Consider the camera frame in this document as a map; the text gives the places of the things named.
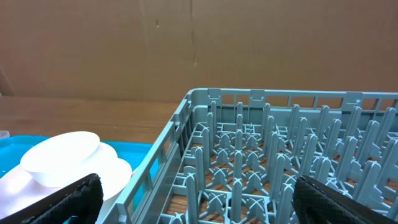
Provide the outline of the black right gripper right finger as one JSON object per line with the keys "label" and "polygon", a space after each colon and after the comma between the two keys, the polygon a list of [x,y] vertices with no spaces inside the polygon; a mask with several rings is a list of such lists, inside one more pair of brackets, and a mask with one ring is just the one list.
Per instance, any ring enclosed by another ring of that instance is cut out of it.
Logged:
{"label": "black right gripper right finger", "polygon": [[296,180],[292,206],[300,224],[397,224],[307,175]]}

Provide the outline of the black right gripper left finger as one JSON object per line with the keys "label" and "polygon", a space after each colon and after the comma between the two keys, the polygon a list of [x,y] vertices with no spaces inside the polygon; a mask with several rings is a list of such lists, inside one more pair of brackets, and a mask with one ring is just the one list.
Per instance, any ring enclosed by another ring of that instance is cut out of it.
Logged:
{"label": "black right gripper left finger", "polygon": [[88,174],[12,215],[1,224],[95,224],[104,202],[101,178]]}

